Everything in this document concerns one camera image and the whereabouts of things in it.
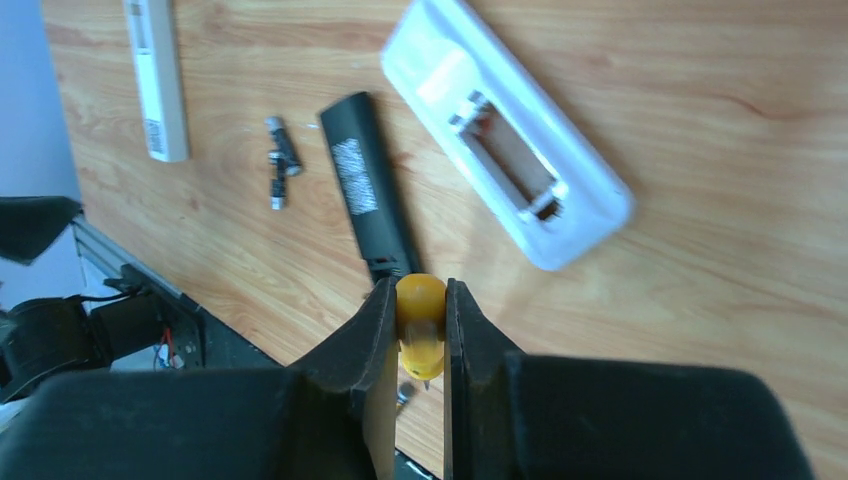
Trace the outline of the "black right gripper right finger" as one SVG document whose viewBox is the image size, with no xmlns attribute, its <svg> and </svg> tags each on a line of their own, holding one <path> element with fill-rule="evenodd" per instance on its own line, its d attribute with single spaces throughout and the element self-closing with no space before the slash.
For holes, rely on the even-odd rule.
<svg viewBox="0 0 848 480">
<path fill-rule="evenodd" d="M 445 327 L 445 477 L 509 479 L 514 441 L 505 358 L 523 351 L 460 280 L 447 284 Z"/>
</svg>

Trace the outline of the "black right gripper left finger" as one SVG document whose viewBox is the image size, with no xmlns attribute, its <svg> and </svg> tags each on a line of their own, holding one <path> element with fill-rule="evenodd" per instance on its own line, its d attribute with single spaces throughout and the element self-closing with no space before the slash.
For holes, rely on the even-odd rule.
<svg viewBox="0 0 848 480">
<path fill-rule="evenodd" d="M 380 280 L 349 320 L 290 365 L 295 477 L 394 478 L 395 285 Z"/>
</svg>

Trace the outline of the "yellow handled screwdriver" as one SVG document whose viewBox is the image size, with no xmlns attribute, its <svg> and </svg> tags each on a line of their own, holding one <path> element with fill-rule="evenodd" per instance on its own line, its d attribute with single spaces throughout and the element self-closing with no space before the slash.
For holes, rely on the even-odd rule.
<svg viewBox="0 0 848 480">
<path fill-rule="evenodd" d="M 444 371 L 446 285 L 434 275 L 413 273 L 395 291 L 400 363 L 428 390 Z"/>
</svg>

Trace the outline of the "small white remote control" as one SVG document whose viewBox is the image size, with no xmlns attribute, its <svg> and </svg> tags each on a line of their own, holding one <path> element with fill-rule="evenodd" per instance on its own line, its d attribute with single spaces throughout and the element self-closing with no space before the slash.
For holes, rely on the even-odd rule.
<svg viewBox="0 0 848 480">
<path fill-rule="evenodd" d="M 173 3 L 127 0 L 123 7 L 148 154 L 185 161 L 190 146 Z"/>
</svg>

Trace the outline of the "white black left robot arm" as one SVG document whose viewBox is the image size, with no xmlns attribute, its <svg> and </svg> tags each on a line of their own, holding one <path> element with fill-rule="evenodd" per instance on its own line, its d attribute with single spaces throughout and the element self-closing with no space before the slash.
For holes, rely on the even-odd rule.
<svg viewBox="0 0 848 480">
<path fill-rule="evenodd" d="M 162 339 L 166 293 L 94 310 L 41 298 L 1 315 L 1 398 L 26 398 L 1 437 L 5 479 L 391 479 L 395 280 L 288 367 L 114 372 Z"/>
</svg>

